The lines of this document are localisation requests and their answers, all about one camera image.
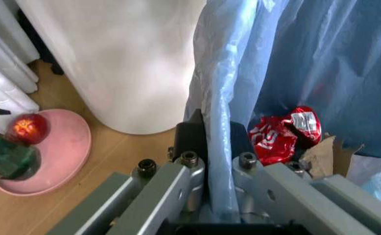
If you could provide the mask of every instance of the white paper roll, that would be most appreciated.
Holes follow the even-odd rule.
[[[94,115],[151,134],[183,119],[205,0],[18,0]]]

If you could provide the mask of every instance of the green object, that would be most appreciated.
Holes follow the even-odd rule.
[[[0,134],[0,177],[4,179],[26,179],[40,166],[39,151],[3,138]]]

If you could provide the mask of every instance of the pink plate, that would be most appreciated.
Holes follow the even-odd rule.
[[[91,134],[86,121],[63,109],[39,112],[50,124],[50,133],[36,147],[41,166],[32,177],[22,180],[0,179],[0,190],[15,196],[32,196],[52,191],[69,181],[86,162]]]

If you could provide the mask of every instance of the red candy wrapper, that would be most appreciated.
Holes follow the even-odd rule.
[[[297,137],[285,126],[285,117],[262,117],[249,132],[250,140],[263,165],[286,163],[295,153]]]
[[[286,116],[290,129],[304,148],[311,148],[321,141],[321,123],[314,110],[307,106],[296,107]]]
[[[286,163],[297,141],[304,148],[321,141],[321,123],[312,108],[300,106],[284,117],[262,117],[249,137],[263,165]]]

